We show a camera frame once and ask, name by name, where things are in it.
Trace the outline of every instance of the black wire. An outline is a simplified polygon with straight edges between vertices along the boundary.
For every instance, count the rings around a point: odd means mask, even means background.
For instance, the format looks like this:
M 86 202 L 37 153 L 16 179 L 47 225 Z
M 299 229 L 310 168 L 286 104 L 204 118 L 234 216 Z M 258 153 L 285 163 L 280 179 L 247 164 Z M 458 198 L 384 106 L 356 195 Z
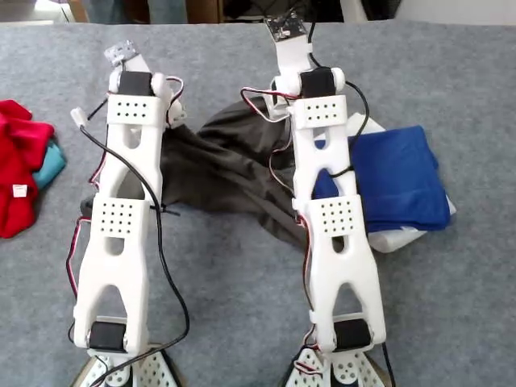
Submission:
M 100 102 L 100 105 L 98 105 L 94 111 L 88 114 L 88 117 L 86 119 L 88 121 L 91 121 L 91 119 L 98 113 L 99 110 L 101 110 L 105 105 L 107 104 L 107 97 L 104 98 L 102 102 Z
M 68 341 L 72 344 L 75 344 L 73 342 L 73 339 L 72 339 L 72 329 L 73 329 L 73 326 L 75 325 L 75 320 L 72 321 L 72 324 L 70 325 L 70 328 L 68 328 Z
M 315 20 L 312 22 L 312 25 L 310 26 L 310 31 L 308 32 L 308 39 L 307 39 L 308 43 L 312 43 L 312 38 L 314 36 L 314 29 L 315 29 Z M 314 63 L 314 65 L 316 65 L 317 67 L 322 67 L 321 64 L 315 59 L 314 54 L 312 52 L 309 54 L 309 57 L 312 60 L 312 62 Z M 355 85 L 354 83 L 352 83 L 350 81 L 346 81 L 346 85 L 348 85 L 349 87 L 351 87 L 358 93 L 358 95 L 360 96 L 360 99 L 362 99 L 362 103 L 364 104 L 364 109 L 365 109 L 364 121 L 362 122 L 362 125 L 360 125 L 358 132 L 356 133 L 356 135 L 353 137 L 352 141 L 349 144 L 349 152 L 350 152 L 350 157 L 351 157 L 351 152 L 356 145 L 356 141 L 359 139 L 360 135 L 362 134 L 362 132 L 365 129 L 365 126 L 368 123 L 369 104 L 368 104 L 368 100 L 365 97 L 364 93 L 362 92 L 362 90 L 360 90 L 360 87 L 358 87 L 357 85 Z M 352 170 L 353 170 L 353 166 L 349 165 L 348 167 L 346 167 L 345 169 L 343 169 L 340 172 L 330 174 L 330 177 L 335 179 L 336 177 L 342 176 L 345 173 L 350 172 Z
M 360 129 L 358 130 L 356 135 L 353 137 L 352 141 L 349 143 L 349 152 L 352 152 L 353 148 L 355 147 L 356 141 L 358 141 L 360 135 L 362 134 L 362 132 L 365 129 L 365 126 L 368 123 L 368 120 L 369 120 L 369 104 L 368 104 L 368 100 L 365 97 L 364 93 L 362 93 L 362 90 L 360 90 L 360 87 L 358 87 L 354 83 L 351 83 L 350 81 L 346 81 L 346 85 L 348 85 L 349 87 L 351 87 L 352 89 L 354 89 L 358 93 L 358 95 L 362 99 L 362 103 L 364 104 L 364 109 L 365 109 L 364 121 L 362 122 L 362 125 L 360 125 Z
M 95 116 L 95 114 L 106 104 L 106 100 L 104 100 L 94 110 L 94 112 L 88 116 L 89 117 L 88 120 L 91 120 Z M 85 135 L 92 143 L 94 143 L 95 145 L 97 145 L 98 147 L 103 149 L 104 152 L 107 152 L 107 153 L 111 154 L 113 157 L 115 157 L 121 163 L 123 163 L 131 172 L 133 172 L 135 174 L 135 176 L 138 178 L 138 180 L 145 187 L 145 189 L 149 192 L 149 195 L 151 196 L 151 199 L 152 199 L 152 201 L 154 203 L 154 207 L 155 208 L 160 208 L 160 203 L 159 203 L 159 201 L 158 201 L 158 199 L 156 197 L 156 194 L 152 190 L 152 187 L 148 184 L 148 182 L 145 180 L 145 178 L 136 170 L 136 168 L 131 165 L 131 163 L 129 161 L 127 161 L 124 157 L 120 156 L 117 152 L 115 152 L 112 149 L 108 148 L 106 145 L 101 143 L 98 139 L 93 137 L 86 130 L 84 125 L 81 125 L 79 127 L 79 129 L 81 130 L 81 133 L 83 135 Z M 135 362 L 140 361 L 140 360 L 146 358 L 147 356 L 151 356 L 151 355 L 153 355 L 153 354 L 155 354 L 157 352 L 160 352 L 160 351 L 163 351 L 163 350 L 165 350 L 165 349 L 167 349 L 169 347 L 172 347 L 173 345 L 175 345 L 175 344 L 179 343 L 180 341 L 182 341 L 189 333 L 189 330 L 190 330 L 190 316 L 189 316 L 188 307 L 186 306 L 186 303 L 185 303 L 185 300 L 184 300 L 183 296 L 181 295 L 179 289 L 176 287 L 176 284 L 174 283 L 174 281 L 172 279 L 172 276 L 171 276 L 170 271 L 169 271 L 169 266 L 167 265 L 167 261 L 166 261 L 166 259 L 164 257 L 164 253 L 163 253 L 163 225 L 162 225 L 162 222 L 161 222 L 161 211 L 156 211 L 156 225 L 157 225 L 157 232 L 158 232 L 158 252 L 159 252 L 159 255 L 160 255 L 161 266 L 163 267 L 163 272 L 165 274 L 165 277 L 167 278 L 167 282 L 169 283 L 170 288 L 172 289 L 172 291 L 174 292 L 177 300 L 181 304 L 181 308 L 182 308 L 183 314 L 185 316 L 185 329 L 183 330 L 183 332 L 178 337 L 176 337 L 175 339 L 169 341 L 168 343 L 162 344 L 159 347 L 154 347 L 154 348 L 152 348 L 152 349 L 150 349 L 150 350 L 148 350 L 148 351 L 146 351 L 146 352 L 144 352 L 144 353 L 142 353 L 142 354 L 140 354 L 140 355 L 138 355 L 136 357 L 133 357 L 132 359 L 130 359 L 128 361 L 125 361 L 125 362 L 121 363 L 120 365 L 118 365 L 116 367 L 113 367 L 109 371 L 104 372 L 91 385 L 97 385 L 100 382 L 102 382 L 104 379 L 106 379 L 106 377 L 109 376 L 110 374 L 112 374 L 114 372 L 117 372 L 117 371 L 127 367 L 128 365 L 134 364 Z
M 63 6 L 59 5 L 59 8 L 61 8 L 61 12 L 63 13 L 64 18 L 66 19 L 66 23 L 70 23 L 70 19 L 68 19 L 68 15 L 66 14 L 65 10 L 63 9 Z
M 387 371 L 389 371 L 389 378 L 390 378 L 390 384 L 391 387 L 396 387 L 396 380 L 394 379 L 394 371 L 393 367 L 390 364 L 389 360 L 389 351 L 387 351 L 387 343 L 383 342 L 381 345 L 381 349 L 384 352 L 384 358 L 385 358 L 385 365 L 387 365 Z
M 104 360 L 102 360 L 99 356 L 95 355 L 95 358 L 96 358 L 98 361 L 100 361 L 102 364 L 104 364 L 104 367 L 106 367 L 106 372 L 110 369 L 110 368 L 107 366 L 106 362 L 105 362 Z

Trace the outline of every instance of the blue cloth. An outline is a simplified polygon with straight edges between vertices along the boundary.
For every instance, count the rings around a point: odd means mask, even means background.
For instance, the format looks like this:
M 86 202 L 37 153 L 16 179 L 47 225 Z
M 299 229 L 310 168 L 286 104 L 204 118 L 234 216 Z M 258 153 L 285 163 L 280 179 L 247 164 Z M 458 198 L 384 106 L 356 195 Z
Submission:
M 323 145 L 324 140 L 316 141 L 318 148 Z M 401 226 L 435 231 L 450 223 L 446 193 L 437 175 L 439 165 L 422 127 L 362 135 L 353 148 L 352 164 L 369 232 Z M 328 171 L 321 171 L 314 197 L 338 195 Z
M 59 172 L 66 166 L 66 160 L 63 157 L 63 153 L 56 143 L 53 141 L 48 142 L 47 152 L 43 160 L 43 166 L 38 172 L 34 172 L 35 183 L 38 185 L 38 189 L 46 187 Z

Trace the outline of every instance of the red wire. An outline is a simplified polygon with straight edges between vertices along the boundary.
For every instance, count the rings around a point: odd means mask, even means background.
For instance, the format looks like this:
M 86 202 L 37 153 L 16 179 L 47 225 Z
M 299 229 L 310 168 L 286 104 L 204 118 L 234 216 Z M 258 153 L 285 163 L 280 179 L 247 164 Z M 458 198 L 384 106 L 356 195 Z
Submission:
M 306 231 L 305 259 L 303 260 L 303 288 L 305 290 L 305 295 L 306 295 L 306 299 L 308 300 L 308 305 L 310 306 L 310 310 L 314 310 L 312 300 L 310 299 L 310 292 L 308 291 L 308 284 L 306 283 L 306 271 L 308 270 L 308 262 L 310 261 L 310 252 L 311 252 L 310 228 L 308 227 L 308 222 L 306 221 L 304 216 L 298 215 L 298 217 L 299 217 L 299 224 Z
M 283 121 L 284 119 L 286 119 L 289 115 L 286 115 L 285 117 L 280 117 L 278 119 L 270 119 L 269 117 L 266 117 L 260 111 L 260 109 L 258 109 L 255 106 L 255 104 L 252 103 L 251 100 L 249 100 L 249 98 L 245 95 L 246 92 L 256 93 L 256 94 L 275 95 L 277 97 L 282 97 L 285 100 L 287 100 L 287 99 L 295 100 L 295 99 L 299 98 L 299 96 L 297 96 L 297 95 L 281 93 L 281 92 L 276 91 L 276 90 L 260 90 L 260 89 L 253 89 L 252 87 L 243 87 L 240 90 L 240 96 L 242 97 L 243 101 L 245 103 L 247 103 L 249 105 L 249 107 L 251 107 L 251 109 L 253 109 L 258 115 L 260 115 L 263 119 L 265 119 L 266 121 L 269 121 L 270 123 L 279 123 L 280 121 Z
M 79 239 L 79 235 L 81 234 L 81 223 L 82 222 L 90 222 L 91 218 L 87 218 L 85 216 L 81 216 L 75 222 L 75 230 L 73 232 L 72 242 L 70 243 L 70 250 L 68 253 L 68 257 L 66 258 L 66 273 L 68 274 L 68 280 L 70 282 L 70 286 L 73 291 L 73 295 L 77 299 L 77 283 L 75 281 L 75 276 L 73 275 L 72 270 L 72 259 L 75 255 L 75 249 L 77 247 L 77 241 Z

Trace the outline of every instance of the cable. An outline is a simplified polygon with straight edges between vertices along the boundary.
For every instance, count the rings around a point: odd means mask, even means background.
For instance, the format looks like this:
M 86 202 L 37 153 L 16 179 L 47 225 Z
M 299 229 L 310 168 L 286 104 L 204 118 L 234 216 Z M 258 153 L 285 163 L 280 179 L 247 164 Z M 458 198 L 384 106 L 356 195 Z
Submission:
M 70 244 L 70 249 L 68 252 L 68 257 L 66 258 L 66 273 L 68 274 L 68 280 L 70 282 L 70 286 L 73 291 L 73 295 L 77 299 L 77 283 L 75 282 L 75 276 L 73 275 L 72 270 L 72 259 L 75 255 L 75 249 L 77 247 L 77 241 L 79 239 L 79 235 L 81 234 L 81 224 L 83 222 L 91 222 L 90 218 L 85 216 L 81 216 L 75 222 L 75 231 L 73 232 L 72 242 Z
M 287 189 L 289 191 L 290 197 L 293 198 L 294 197 L 293 189 L 290 188 L 289 185 L 287 185 L 285 182 L 283 182 L 276 175 L 276 173 L 274 172 L 274 169 L 273 169 L 273 156 L 276 155 L 277 153 L 286 151 L 290 147 L 290 145 L 292 145 L 292 119 L 289 119 L 289 140 L 285 146 L 278 148 L 278 149 L 274 149 L 271 152 L 271 154 L 268 157 L 268 171 L 271 174 L 271 176 L 274 178 L 274 180 L 276 180 L 282 187 L 284 187 L 285 189 Z
M 276 91 L 276 90 L 260 90 L 260 89 L 254 89 L 252 87 L 243 87 L 240 90 L 240 96 L 242 97 L 243 101 L 245 103 L 247 103 L 249 105 L 249 107 L 251 107 L 251 109 L 253 109 L 262 119 L 264 119 L 268 123 L 279 123 L 280 121 L 283 121 L 284 119 L 287 119 L 290 116 L 290 114 L 286 114 L 284 116 L 281 116 L 278 119 L 271 119 L 271 118 L 265 116 L 265 114 L 263 114 L 261 112 L 261 110 L 258 109 L 255 106 L 254 103 L 252 103 L 252 101 L 245 95 L 246 92 L 248 92 L 248 93 L 256 93 L 256 94 L 273 95 L 273 96 L 276 96 L 276 97 L 282 97 L 287 102 L 289 100 L 295 100 L 295 99 L 299 98 L 298 95 L 286 94 L 286 93 L 282 93 L 282 92 L 279 92 L 279 91 Z
M 172 76 L 166 77 L 165 80 L 179 82 L 179 84 L 180 84 L 179 90 L 177 91 L 177 93 L 174 94 L 174 96 L 170 100 L 169 108 L 167 109 L 167 113 L 164 117 L 165 122 L 170 127 L 169 111 L 170 111 L 170 108 L 172 108 L 173 103 L 175 101 L 177 101 L 179 99 L 179 97 L 183 94 L 183 91 L 185 91 L 185 82 L 182 79 L 180 79 L 179 77 L 172 77 Z
M 63 9 L 63 6 L 60 4 L 59 8 L 61 8 L 61 12 L 63 13 L 64 18 L 66 19 L 66 23 L 70 23 L 70 19 L 68 15 L 66 14 L 65 10 Z
M 381 349 L 384 352 L 385 365 L 387 365 L 387 371 L 389 371 L 391 387 L 396 387 L 396 380 L 394 379 L 394 371 L 393 371 L 392 365 L 390 364 L 389 351 L 387 351 L 387 343 L 385 341 L 381 344 Z
M 68 328 L 68 341 L 72 344 L 75 344 L 72 339 L 72 329 L 74 326 L 75 326 L 75 321 L 72 321 L 72 323 L 70 324 L 70 328 Z
M 312 36 L 314 35 L 315 23 L 316 23 L 316 18 L 312 22 L 312 24 L 310 26 L 310 31 L 308 32 L 308 43 L 309 44 L 312 43 Z M 315 56 L 312 52 L 310 54 L 308 54 L 308 57 L 314 63 L 314 65 L 316 65 L 317 67 L 322 67 L 321 64 L 315 59 Z
M 103 102 L 97 109 L 95 109 L 94 112 L 88 116 L 89 117 L 88 120 L 91 120 L 104 104 L 105 103 Z M 112 149 L 108 148 L 106 145 L 101 143 L 98 139 L 93 137 L 86 130 L 86 128 L 83 125 L 81 125 L 79 127 L 79 129 L 80 129 L 81 133 L 83 135 L 85 135 L 86 138 L 88 138 L 92 143 L 94 143 L 95 145 L 100 147 L 102 150 L 104 150 L 104 152 L 111 154 L 113 157 L 115 157 L 120 162 L 122 162 L 124 165 L 126 165 L 126 167 L 132 173 L 135 174 L 135 176 L 138 178 L 138 180 L 142 183 L 142 185 L 145 187 L 145 189 L 149 192 L 149 195 L 151 196 L 151 199 L 152 199 L 152 201 L 154 203 L 154 207 L 155 208 L 160 208 L 160 203 L 159 203 L 159 201 L 158 201 L 158 199 L 156 197 L 156 194 L 152 190 L 152 187 L 148 184 L 148 182 L 145 180 L 145 178 L 136 170 L 136 168 L 131 165 L 131 163 L 129 161 L 127 161 L 124 157 L 120 156 L 117 152 L 115 152 Z M 169 271 L 169 267 L 167 265 L 167 261 L 166 261 L 166 259 L 164 257 L 164 252 L 163 252 L 163 226 L 162 226 L 162 222 L 161 222 L 161 211 L 158 211 L 158 210 L 156 211 L 156 225 L 157 225 L 157 231 L 158 231 L 157 232 L 157 234 L 158 234 L 158 252 L 159 252 L 159 255 L 160 255 L 161 266 L 163 267 L 163 271 L 164 271 L 165 277 L 167 279 L 167 282 L 169 283 L 170 288 L 174 292 L 174 294 L 175 294 L 177 300 L 179 301 L 179 303 L 181 305 L 181 308 L 183 310 L 183 314 L 185 316 L 185 329 L 183 330 L 183 332 L 178 337 L 176 337 L 175 339 L 169 341 L 168 343 L 162 344 L 159 347 L 154 347 L 154 348 L 152 348 L 152 349 L 150 349 L 150 350 L 148 350 L 148 351 L 146 351 L 146 352 L 144 352 L 144 353 L 142 353 L 142 354 L 140 354 L 140 355 L 138 355 L 138 356 L 136 356 L 136 357 L 134 357 L 134 358 L 132 358 L 132 359 L 130 359 L 128 361 L 125 361 L 125 362 L 121 363 L 120 365 L 118 365 L 116 367 L 113 367 L 109 371 L 104 372 L 100 377 L 98 377 L 92 383 L 92 387 L 101 384 L 106 379 L 106 377 L 108 377 L 110 374 L 112 374 L 114 372 L 117 372 L 117 371 L 127 367 L 128 365 L 134 364 L 135 362 L 140 361 L 140 360 L 146 358 L 147 356 L 153 355 L 153 354 L 155 354 L 157 352 L 160 352 L 160 351 L 163 351 L 163 350 L 165 350 L 165 349 L 167 349 L 169 347 L 172 347 L 173 345 L 175 345 L 175 344 L 179 343 L 180 341 L 182 341 L 189 333 L 189 330 L 190 330 L 190 316 L 189 316 L 188 307 L 186 306 L 186 303 L 185 303 L 185 300 L 184 300 L 183 296 L 181 295 L 179 289 L 176 287 L 176 284 L 174 283 L 174 281 L 172 279 L 172 276 L 171 276 L 170 271 Z

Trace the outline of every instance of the gray fabric surface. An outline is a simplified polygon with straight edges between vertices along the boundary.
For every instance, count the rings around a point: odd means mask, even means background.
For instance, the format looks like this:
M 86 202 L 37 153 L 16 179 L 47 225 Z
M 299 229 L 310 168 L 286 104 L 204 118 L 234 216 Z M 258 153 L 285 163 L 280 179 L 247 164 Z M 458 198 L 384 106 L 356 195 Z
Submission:
M 69 111 L 102 99 L 102 51 L 132 39 L 152 69 L 183 77 L 191 128 L 237 100 L 242 85 L 266 87 L 277 73 L 275 52 L 263 26 L 0 27 L 0 38 L 0 98 L 53 123 L 69 160 L 37 224 L 0 241 L 0 385 L 68 385 L 86 356 L 65 337 L 73 308 L 65 257 L 101 154 Z M 377 122 L 426 128 L 459 210 L 446 231 L 377 255 L 398 384 L 513 385 L 516 30 L 329 25 L 317 27 L 314 46 L 322 63 L 342 67 L 363 89 Z M 348 99 L 350 113 L 360 108 L 353 93 Z M 97 136 L 103 119 L 91 127 Z M 275 385 L 308 327 L 302 253 L 250 217 L 180 210 L 180 218 L 165 217 L 164 248 L 192 331 L 170 354 L 190 386 Z M 164 341 L 182 329 L 182 316 L 155 240 L 151 227 L 149 329 Z

